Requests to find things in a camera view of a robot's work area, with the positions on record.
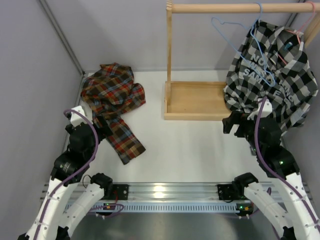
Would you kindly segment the red brown plaid shirt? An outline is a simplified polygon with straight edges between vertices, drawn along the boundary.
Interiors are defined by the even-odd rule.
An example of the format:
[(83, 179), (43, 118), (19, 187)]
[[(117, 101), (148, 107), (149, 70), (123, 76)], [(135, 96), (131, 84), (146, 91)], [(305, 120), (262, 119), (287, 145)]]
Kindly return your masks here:
[(84, 80), (80, 98), (92, 111), (92, 120), (99, 128), (105, 120), (112, 134), (106, 139), (124, 165), (146, 151), (122, 119), (146, 103), (144, 87), (135, 82), (130, 66), (119, 63), (101, 64), (100, 69)]

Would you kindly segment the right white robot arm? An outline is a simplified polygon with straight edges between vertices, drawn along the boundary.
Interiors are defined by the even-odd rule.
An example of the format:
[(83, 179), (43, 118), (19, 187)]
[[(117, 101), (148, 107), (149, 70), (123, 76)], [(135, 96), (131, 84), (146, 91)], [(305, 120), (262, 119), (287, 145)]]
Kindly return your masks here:
[(250, 172), (234, 178), (233, 194), (250, 200), (281, 240), (318, 240), (320, 219), (308, 198), (296, 160), (281, 145), (282, 131), (276, 121), (269, 117), (249, 118), (246, 113), (233, 111), (222, 123), (224, 134), (238, 125), (234, 135), (246, 139), (253, 148), (259, 166), (279, 193), (283, 205), (277, 203)]

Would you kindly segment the aluminium frame post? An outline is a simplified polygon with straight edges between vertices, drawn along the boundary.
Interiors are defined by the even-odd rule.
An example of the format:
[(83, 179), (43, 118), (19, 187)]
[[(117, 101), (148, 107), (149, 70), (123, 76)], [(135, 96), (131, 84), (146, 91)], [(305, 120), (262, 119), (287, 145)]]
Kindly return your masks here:
[(74, 67), (78, 71), (78, 73), (83, 76), (85, 74), (84, 69), (82, 68), (78, 58), (76, 57), (63, 29), (61, 28), (57, 18), (55, 17), (53, 11), (51, 10), (50, 5), (48, 4), (47, 0), (36, 0), (39, 4), (40, 8), (42, 9), (44, 15), (47, 17), (50, 25), (52, 26), (53, 30), (55, 31), (60, 43), (62, 44), (64, 50), (66, 51), (68, 57), (70, 58), (71, 62), (73, 63)]

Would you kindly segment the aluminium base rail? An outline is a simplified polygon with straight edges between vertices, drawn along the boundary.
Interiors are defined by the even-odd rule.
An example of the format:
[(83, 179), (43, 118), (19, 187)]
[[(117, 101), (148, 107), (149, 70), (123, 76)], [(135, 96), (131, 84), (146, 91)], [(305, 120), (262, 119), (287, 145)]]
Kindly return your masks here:
[(231, 200), (227, 183), (115, 183), (108, 198), (127, 202), (218, 202)]

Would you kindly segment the wooden clothes rack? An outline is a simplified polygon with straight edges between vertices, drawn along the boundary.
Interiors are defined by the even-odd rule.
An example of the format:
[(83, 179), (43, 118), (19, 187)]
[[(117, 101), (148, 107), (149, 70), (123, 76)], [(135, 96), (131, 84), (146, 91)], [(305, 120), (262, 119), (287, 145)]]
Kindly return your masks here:
[(172, 15), (173, 14), (253, 14), (312, 13), (312, 21), (304, 32), (309, 46), (320, 31), (319, 3), (166, 3), (167, 81), (164, 91), (164, 119), (172, 121), (220, 121), (230, 111), (223, 97), (225, 83), (221, 81), (172, 80)]

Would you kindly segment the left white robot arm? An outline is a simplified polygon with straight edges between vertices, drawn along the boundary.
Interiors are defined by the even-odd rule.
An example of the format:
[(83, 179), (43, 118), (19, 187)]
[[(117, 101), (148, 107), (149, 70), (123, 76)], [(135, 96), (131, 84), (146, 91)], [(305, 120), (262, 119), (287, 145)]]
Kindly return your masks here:
[(55, 160), (39, 213), (31, 228), (18, 237), (20, 240), (69, 240), (95, 203), (113, 195), (113, 180), (96, 173), (80, 197), (66, 207), (95, 159), (99, 143), (113, 133), (102, 116), (96, 123), (85, 120), (76, 125), (72, 121), (65, 129), (69, 133), (67, 150)]

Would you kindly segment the blue wire hanger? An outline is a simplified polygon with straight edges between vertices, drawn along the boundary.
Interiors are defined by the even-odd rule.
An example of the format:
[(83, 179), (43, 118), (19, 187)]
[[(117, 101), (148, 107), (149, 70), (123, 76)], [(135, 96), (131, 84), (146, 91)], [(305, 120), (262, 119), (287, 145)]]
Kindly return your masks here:
[[(260, 20), (263, 13), (262, 4), (257, 3), (257, 5), (259, 6), (259, 15), (251, 26), (246, 26), (240, 22), (224, 21), (219, 17), (212, 17), (211, 24), (224, 38), (228, 45), (231, 46), (237, 53), (235, 56), (235, 62), (232, 63), (234, 67), (236, 67), (238, 64), (241, 64), (245, 68), (245, 70), (243, 70), (244, 75), (249, 77), (250, 74), (253, 74), (253, 80), (256, 83), (266, 84), (268, 87), (275, 87), (277, 81), (275, 75), (268, 67), (268, 55), (265, 53), (267, 48), (263, 46), (262, 41), (256, 36), (256, 34), (259, 32), (258, 28), (260, 27)], [(244, 30), (248, 31), (243, 43), (239, 48), (236, 48), (231, 43), (229, 38), (222, 33), (220, 26), (223, 25), (240, 26)]]

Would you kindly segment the black white checkered shirt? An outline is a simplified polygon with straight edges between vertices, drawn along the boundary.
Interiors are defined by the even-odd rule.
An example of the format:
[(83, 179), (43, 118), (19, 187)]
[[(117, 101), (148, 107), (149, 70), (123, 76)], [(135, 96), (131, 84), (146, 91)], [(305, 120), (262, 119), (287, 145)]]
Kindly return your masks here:
[(303, 33), (257, 21), (230, 65), (223, 91), (231, 111), (251, 113), (267, 97), (282, 132), (301, 127), (318, 93)]

